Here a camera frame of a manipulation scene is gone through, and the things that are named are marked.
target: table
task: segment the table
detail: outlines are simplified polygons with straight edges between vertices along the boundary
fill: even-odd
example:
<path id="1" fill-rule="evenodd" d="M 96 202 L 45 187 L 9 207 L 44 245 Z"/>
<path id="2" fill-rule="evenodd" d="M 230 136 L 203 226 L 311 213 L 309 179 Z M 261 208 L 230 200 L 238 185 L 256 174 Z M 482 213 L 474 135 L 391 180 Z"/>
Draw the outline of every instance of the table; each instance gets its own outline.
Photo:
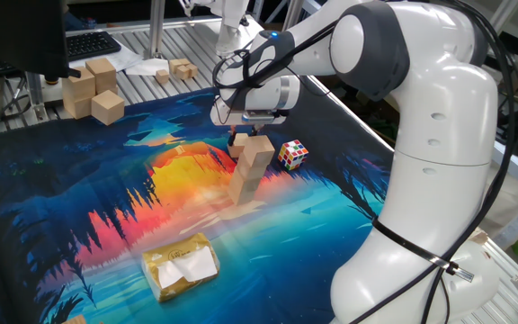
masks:
<path id="1" fill-rule="evenodd" d="M 251 39 L 261 30 L 261 27 L 251 17 L 247 18 L 250 25 L 246 28 L 241 27 L 241 32 Z M 171 79 L 169 83 L 160 85 L 152 76 L 127 76 L 124 72 L 119 72 L 117 74 L 117 83 L 125 104 L 138 104 L 210 87 L 212 84 L 211 70 L 219 62 L 219 57 L 214 54 L 213 40 L 214 35 L 216 36 L 219 33 L 219 26 L 220 19 L 165 23 L 162 47 L 164 57 L 166 59 L 188 58 L 199 67 L 200 74 L 194 79 L 186 81 Z M 142 54 L 145 49 L 148 49 L 148 25 L 112 28 L 107 31 L 116 40 L 121 41 L 125 46 L 138 54 Z M 326 92 L 326 89 L 314 77 L 310 76 L 309 78 L 322 91 Z M 11 97 L 12 91 L 13 83 L 4 89 L 6 101 Z M 343 105 L 333 94 L 329 95 L 329 100 Z M 29 110 L 20 118 L 0 122 L 0 131 L 70 118 L 72 117 L 63 107 L 47 109 L 46 115 L 41 120 L 37 119 L 35 112 Z M 356 116 L 353 116 L 353 118 L 369 133 L 373 133 Z M 379 142 L 382 142 L 381 138 L 374 136 Z M 499 267 L 501 278 L 499 290 L 491 301 L 461 322 L 466 324 L 518 323 L 518 292 L 510 283 L 510 279 L 518 275 L 518 265 L 493 241 L 489 240 L 484 247 Z"/>

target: wooden cube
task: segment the wooden cube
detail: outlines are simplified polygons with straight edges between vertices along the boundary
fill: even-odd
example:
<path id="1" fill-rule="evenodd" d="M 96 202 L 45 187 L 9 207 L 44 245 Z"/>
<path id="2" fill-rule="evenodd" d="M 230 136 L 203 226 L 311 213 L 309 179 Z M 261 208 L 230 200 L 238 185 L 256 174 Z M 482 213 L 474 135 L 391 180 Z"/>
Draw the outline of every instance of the wooden cube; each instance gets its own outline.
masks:
<path id="1" fill-rule="evenodd" d="M 125 103 L 118 95 L 105 91 L 91 100 L 91 114 L 99 122 L 111 125 L 125 114 Z"/>
<path id="2" fill-rule="evenodd" d="M 175 74 L 177 72 L 177 68 L 183 66 L 180 59 L 172 59 L 169 61 L 169 69 L 171 73 Z"/>
<path id="3" fill-rule="evenodd" d="M 260 183 L 261 179 L 245 180 L 243 176 L 235 170 L 229 182 L 229 197 L 235 205 L 249 203 L 253 200 L 255 191 Z"/>
<path id="4" fill-rule="evenodd" d="M 73 319 L 68 320 L 67 322 L 63 322 L 63 324 L 87 324 L 83 315 L 79 315 L 74 317 Z"/>
<path id="5" fill-rule="evenodd" d="M 87 117 L 91 114 L 91 99 L 74 100 L 70 95 L 63 96 L 63 106 L 75 119 Z"/>
<path id="6" fill-rule="evenodd" d="M 109 89 L 109 91 L 113 92 L 116 95 L 119 95 L 119 88 L 115 86 L 113 89 Z"/>
<path id="7" fill-rule="evenodd" d="M 68 77 L 62 81 L 63 97 L 71 97 L 71 101 L 90 99 L 95 96 L 95 76 L 85 67 L 76 67 L 81 77 Z"/>
<path id="8" fill-rule="evenodd" d="M 185 66 L 187 66 L 187 65 L 190 65 L 190 64 L 191 64 L 191 62 L 190 62 L 190 61 L 189 61 L 189 59 L 187 59 L 187 58 L 181 58 L 181 59 L 179 59 L 179 63 L 181 63 L 181 65 L 185 65 Z"/>
<path id="9" fill-rule="evenodd" d="M 227 145 L 227 150 L 229 151 L 229 155 L 232 158 L 239 158 L 239 156 L 243 152 L 243 148 L 245 147 L 245 142 L 248 137 L 249 136 L 245 133 L 235 134 L 235 140 L 233 141 L 233 145 Z"/>
<path id="10" fill-rule="evenodd" d="M 107 58 L 87 61 L 85 67 L 95 76 L 95 91 L 98 95 L 117 86 L 117 70 Z"/>
<path id="11" fill-rule="evenodd" d="M 160 85 L 165 84 L 169 81 L 169 72 L 167 70 L 158 70 L 155 73 L 155 79 Z"/>
<path id="12" fill-rule="evenodd" d="M 196 77 L 199 73 L 199 69 L 194 64 L 190 63 L 186 67 L 189 68 L 189 77 Z"/>
<path id="13" fill-rule="evenodd" d="M 267 167 L 271 163 L 275 148 L 264 136 L 251 136 L 246 140 L 242 156 L 245 156 L 254 167 Z"/>
<path id="14" fill-rule="evenodd" d="M 180 66 L 177 68 L 175 75 L 182 80 L 187 80 L 189 75 L 191 74 L 191 70 L 186 66 Z"/>
<path id="15" fill-rule="evenodd" d="M 235 170 L 247 181 L 261 179 L 265 175 L 267 166 L 254 166 L 252 161 L 247 161 L 245 156 L 241 156 L 237 161 Z"/>

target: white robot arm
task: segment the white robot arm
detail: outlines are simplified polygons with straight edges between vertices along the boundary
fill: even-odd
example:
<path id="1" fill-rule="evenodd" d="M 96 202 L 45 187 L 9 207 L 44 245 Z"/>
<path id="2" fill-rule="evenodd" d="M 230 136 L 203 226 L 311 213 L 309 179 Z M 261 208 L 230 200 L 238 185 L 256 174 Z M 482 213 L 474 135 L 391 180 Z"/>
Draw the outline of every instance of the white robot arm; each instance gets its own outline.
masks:
<path id="1" fill-rule="evenodd" d="M 467 16 L 450 8 L 329 0 L 288 31 L 262 31 L 242 61 L 214 76 L 220 95 L 211 119 L 217 125 L 284 122 L 285 111 L 299 98 L 295 73 L 337 74 L 375 100 L 391 93 L 401 118 L 379 221 L 407 242 L 441 256 L 478 212 L 491 161 L 497 89 L 493 78 L 477 67 L 487 53 L 481 40 Z M 460 274 L 443 276 L 451 320 L 458 320 L 492 298 L 498 274 L 490 257 L 469 242 L 454 260 L 474 275 L 471 282 Z M 360 318 L 430 262 L 438 260 L 402 247 L 375 226 L 335 273 L 334 323 Z M 433 276 L 364 322 L 419 323 Z M 443 322 L 444 315 L 440 288 L 429 322 Z"/>
<path id="2" fill-rule="evenodd" d="M 213 14 L 222 17 L 219 38 L 215 46 L 218 55 L 226 56 L 239 48 L 238 27 L 245 17 L 249 0 L 179 0 L 179 3 L 188 17 L 191 17 L 191 11 L 198 5 L 209 7 Z"/>

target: black cable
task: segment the black cable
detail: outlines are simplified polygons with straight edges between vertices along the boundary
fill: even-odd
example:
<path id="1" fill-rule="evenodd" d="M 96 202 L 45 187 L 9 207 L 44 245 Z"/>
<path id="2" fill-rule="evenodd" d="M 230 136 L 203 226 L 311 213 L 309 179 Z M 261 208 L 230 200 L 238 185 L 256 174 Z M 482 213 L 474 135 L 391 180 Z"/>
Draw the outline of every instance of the black cable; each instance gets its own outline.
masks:
<path id="1" fill-rule="evenodd" d="M 4 107 L 4 108 L 1 110 L 1 112 L 0 112 L 0 122 L 2 122 L 2 121 L 6 121 L 6 120 L 8 120 L 8 119 L 10 119 L 10 118 L 17 117 L 17 116 L 19 116 L 19 115 L 21 115 L 21 114 L 25 113 L 25 112 L 26 112 L 26 109 L 23 109 L 21 112 L 18 112 L 18 113 L 12 113 L 12 114 L 9 114 L 9 115 L 4 115 L 4 112 L 5 112 L 7 109 L 11 108 L 11 106 L 12 106 L 12 105 L 16 104 L 18 101 L 20 101 L 20 100 L 22 100 L 22 99 L 25 99 L 25 98 L 27 98 L 27 97 L 29 97 L 29 96 L 28 96 L 28 95 L 26 95 L 26 94 L 24 94 L 24 95 L 22 95 L 22 96 L 20 96 L 20 97 L 18 97 L 18 98 L 16 98 L 16 99 L 12 99 L 12 101 L 10 101 L 8 104 L 6 104 L 6 105 L 5 105 L 5 107 Z"/>
<path id="2" fill-rule="evenodd" d="M 445 286 L 445 280 L 441 277 L 442 291 L 445 294 L 445 304 L 447 304 L 447 314 L 445 315 L 445 321 L 443 324 L 449 323 L 449 317 L 451 316 L 451 301 L 449 301 L 449 293 L 447 292 L 447 286 Z"/>
<path id="3" fill-rule="evenodd" d="M 427 301 L 424 304 L 423 317 L 421 318 L 421 324 L 427 323 L 427 319 L 429 318 L 429 311 L 431 310 L 431 304 L 433 303 L 433 297 L 435 295 L 435 292 L 437 291 L 437 286 L 439 285 L 439 282 L 442 280 L 443 272 L 444 272 L 443 268 L 439 268 L 439 270 L 437 270 L 437 274 L 435 275 L 435 277 L 433 279 L 433 284 L 431 285 L 431 290 L 429 290 L 429 295 L 427 296 Z"/>
<path id="4" fill-rule="evenodd" d="M 507 132 L 507 142 L 505 145 L 505 153 L 503 156 L 503 160 L 501 161 L 501 166 L 499 167 L 499 170 L 496 174 L 496 177 L 494 178 L 493 182 L 489 186 L 489 190 L 487 191 L 487 194 L 485 196 L 484 201 L 481 203 L 481 207 L 479 209 L 479 212 L 473 219 L 473 221 L 469 224 L 469 226 L 463 231 L 461 236 L 455 241 L 455 243 L 448 249 L 448 251 L 442 256 L 443 259 L 449 260 L 451 257 L 455 254 L 457 249 L 467 240 L 470 233 L 473 232 L 473 230 L 478 226 L 478 224 L 485 218 L 485 215 L 488 213 L 491 205 L 495 201 L 495 198 L 498 196 L 501 185 L 503 184 L 503 181 L 505 180 L 506 173 L 508 170 L 509 162 L 511 159 L 511 155 L 513 154 L 514 150 L 514 144 L 515 144 L 515 138 L 514 138 L 514 93 L 513 93 L 513 83 L 511 81 L 509 72 L 508 72 L 508 65 L 506 64 L 505 60 L 505 53 L 506 50 L 503 50 L 505 46 L 501 46 L 502 42 L 498 39 L 498 36 L 496 35 L 495 30 L 493 29 L 493 26 L 490 24 L 490 22 L 487 21 L 487 19 L 482 16 L 480 13 L 478 13 L 475 9 L 472 7 L 469 8 L 467 5 L 463 6 L 463 3 L 457 1 L 457 0 L 445 0 L 447 3 L 451 3 L 455 9 L 458 11 L 466 14 L 468 17 L 471 17 L 471 15 L 475 15 L 478 19 L 481 19 L 481 22 L 478 19 L 472 19 L 471 21 L 477 25 L 477 27 L 483 32 L 487 42 L 493 49 L 494 53 L 496 54 L 497 62 L 499 63 L 499 66 L 501 67 L 501 72 L 503 74 L 503 80 L 505 81 L 505 86 L 507 89 L 507 98 L 509 102 L 509 127 Z M 417 276 L 415 279 L 413 279 L 411 282 L 397 290 L 395 293 L 391 294 L 388 298 L 385 300 L 379 302 L 377 305 L 375 305 L 370 310 L 367 310 L 365 313 L 363 313 L 360 317 L 353 320 L 351 324 L 356 324 L 361 322 L 362 320 L 367 319 L 370 315 L 375 313 L 376 311 L 383 308 L 385 305 L 387 305 L 389 302 L 392 302 L 395 300 L 398 296 L 408 291 L 411 287 L 415 286 L 419 282 L 421 282 L 423 279 L 425 279 L 426 276 L 428 276 L 434 269 L 436 268 L 436 265 L 430 265 L 425 269 L 419 276 Z"/>
<path id="5" fill-rule="evenodd" d="M 509 123 L 508 123 L 509 126 L 507 129 L 507 132 L 509 134 L 508 143 L 511 144 L 509 146 L 510 149 L 514 149 L 518 143 L 518 139 L 515 140 L 514 142 L 512 142 L 513 135 L 514 135 L 514 90 L 513 90 L 513 82 L 512 82 L 512 79 L 510 78 L 510 71 L 509 71 L 508 63 L 510 62 L 511 65 L 514 67 L 515 75 L 517 76 L 517 78 L 518 78 L 518 71 L 516 70 L 516 67 L 514 66 L 514 62 L 511 59 L 511 57 L 509 56 L 509 53 L 506 51 L 505 46 L 498 39 L 498 35 L 496 35 L 495 30 L 490 25 L 490 23 L 488 23 L 488 22 L 486 23 L 485 17 L 483 17 L 480 13 L 476 13 L 472 7 L 469 8 L 467 5 L 464 5 L 459 1 L 452 1 L 452 4 L 458 6 L 455 9 L 458 9 L 459 11 L 461 11 L 462 13 L 467 15 L 468 18 L 475 25 L 477 25 L 477 27 L 485 34 L 487 41 L 489 42 L 489 45 L 492 47 L 492 49 L 496 55 L 497 61 L 500 61 L 499 66 L 501 67 L 501 71 L 503 74 L 503 80 L 505 81 L 505 88 L 507 91 L 507 97 L 505 99 L 508 100 L 508 102 L 509 102 Z M 491 36 L 493 38 L 492 40 L 489 39 L 488 33 L 486 32 L 486 30 L 488 33 L 491 34 Z M 511 155 L 507 155 L 507 154 L 508 153 L 507 153 L 506 146 L 505 146 L 504 161 L 502 161 L 501 166 L 499 167 L 499 172 L 497 172 L 496 178 L 493 180 L 493 183 L 491 184 L 490 189 L 487 192 L 486 199 L 483 202 L 483 204 L 489 204 L 489 208 L 490 208 L 490 205 L 494 202 L 494 200 L 496 198 L 496 194 L 498 194 L 498 192 L 500 191 L 500 188 L 505 179 L 505 176 L 506 176 L 506 170 L 504 168 L 505 157 L 508 157 L 509 161 L 511 159 Z M 480 221 L 482 221 L 482 218 L 481 218 L 481 220 L 478 220 L 479 219 L 478 216 L 473 220 L 473 222 L 470 224 L 471 226 L 468 227 L 468 229 L 465 231 L 465 233 L 469 230 L 469 228 L 472 227 L 472 225 L 474 225 L 475 223 L 477 223 L 477 225 L 478 225 L 480 223 Z M 450 252 L 452 252 L 454 254 L 456 249 L 459 248 L 459 247 L 455 247 L 457 245 L 457 243 L 460 242 L 460 244 L 462 244 L 464 242 L 462 240 L 463 236 L 461 236 L 461 238 L 455 242 L 453 247 L 451 247 Z M 437 286 L 441 279 L 442 279 L 442 271 L 439 270 L 437 272 L 437 275 L 435 276 L 435 279 L 433 280 L 433 284 L 431 286 L 429 295 L 427 297 L 427 301 L 425 304 L 424 313 L 423 313 L 423 317 L 422 317 L 422 321 L 421 321 L 422 324 L 425 324 L 427 321 L 427 318 L 429 316 L 429 310 L 430 310 L 431 304 L 433 302 L 434 293 L 436 292 Z"/>

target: wooden block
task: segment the wooden block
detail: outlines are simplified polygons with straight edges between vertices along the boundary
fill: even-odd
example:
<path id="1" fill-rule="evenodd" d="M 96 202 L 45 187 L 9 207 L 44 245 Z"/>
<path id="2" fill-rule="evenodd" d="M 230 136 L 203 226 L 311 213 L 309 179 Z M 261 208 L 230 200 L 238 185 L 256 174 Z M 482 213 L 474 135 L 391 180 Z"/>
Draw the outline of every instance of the wooden block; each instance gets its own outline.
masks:
<path id="1" fill-rule="evenodd" d="M 68 320 L 67 322 L 63 322 L 63 324 L 87 324 L 83 315 L 79 315 L 73 319 Z"/>
<path id="2" fill-rule="evenodd" d="M 175 74 L 177 72 L 177 68 L 182 66 L 183 63 L 181 63 L 180 59 L 172 59 L 169 61 L 169 69 L 171 70 L 171 73 Z"/>
<path id="3" fill-rule="evenodd" d="M 160 85 L 165 84 L 169 81 L 169 72 L 167 70 L 158 70 L 155 73 L 155 79 Z"/>
<path id="4" fill-rule="evenodd" d="M 111 125 L 125 114 L 125 103 L 118 95 L 106 91 L 91 100 L 91 114 L 99 122 Z"/>
<path id="5" fill-rule="evenodd" d="M 263 178 L 265 175 L 265 171 L 267 170 L 267 166 L 253 166 L 253 164 L 245 158 L 245 156 L 241 156 L 237 161 L 237 166 L 235 170 L 239 172 L 239 174 L 247 181 L 247 180 L 256 180 Z"/>
<path id="6" fill-rule="evenodd" d="M 229 155 L 232 158 L 239 158 L 239 156 L 243 152 L 243 148 L 245 147 L 245 142 L 248 137 L 249 136 L 246 133 L 235 134 L 235 140 L 233 141 L 233 145 L 227 145 L 227 150 L 229 151 Z"/>
<path id="7" fill-rule="evenodd" d="M 116 95 L 119 95 L 119 88 L 115 86 L 113 89 L 109 89 L 109 91 L 113 92 Z"/>
<path id="8" fill-rule="evenodd" d="M 91 99 L 75 100 L 70 95 L 63 95 L 63 106 L 73 118 L 80 119 L 91 115 Z"/>
<path id="9" fill-rule="evenodd" d="M 199 73 L 199 69 L 194 64 L 188 64 L 185 67 L 189 68 L 189 77 L 196 77 Z"/>
<path id="10" fill-rule="evenodd" d="M 95 76 L 95 91 L 98 95 L 117 86 L 117 70 L 107 58 L 87 61 L 85 67 Z"/>
<path id="11" fill-rule="evenodd" d="M 70 96 L 74 101 L 90 99 L 95 96 L 95 76 L 85 67 L 76 67 L 81 77 L 68 77 L 61 82 L 64 96 Z"/>
<path id="12" fill-rule="evenodd" d="M 235 170 L 229 182 L 228 194 L 235 205 L 249 203 L 255 196 L 255 191 L 259 187 L 261 179 L 245 180 L 243 176 Z"/>
<path id="13" fill-rule="evenodd" d="M 186 66 L 180 66 L 177 68 L 177 71 L 175 71 L 175 75 L 182 80 L 187 80 L 190 74 L 191 70 Z"/>
<path id="14" fill-rule="evenodd" d="M 269 139 L 265 135 L 261 135 L 249 137 L 241 155 L 245 156 L 253 167 L 267 167 L 271 163 L 274 153 L 275 148 Z"/>

